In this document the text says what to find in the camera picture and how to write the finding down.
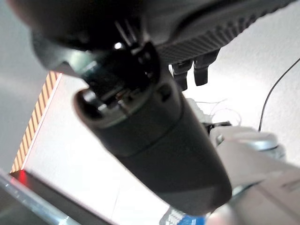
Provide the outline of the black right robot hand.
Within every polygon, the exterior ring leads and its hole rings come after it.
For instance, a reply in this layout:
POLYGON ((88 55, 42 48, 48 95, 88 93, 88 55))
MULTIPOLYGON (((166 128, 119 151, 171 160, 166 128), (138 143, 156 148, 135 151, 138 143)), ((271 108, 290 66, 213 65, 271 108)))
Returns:
POLYGON ((184 98, 183 74, 207 73, 219 50, 288 0, 9 0, 48 70, 84 81, 75 110, 138 180, 199 216, 232 187, 184 98))

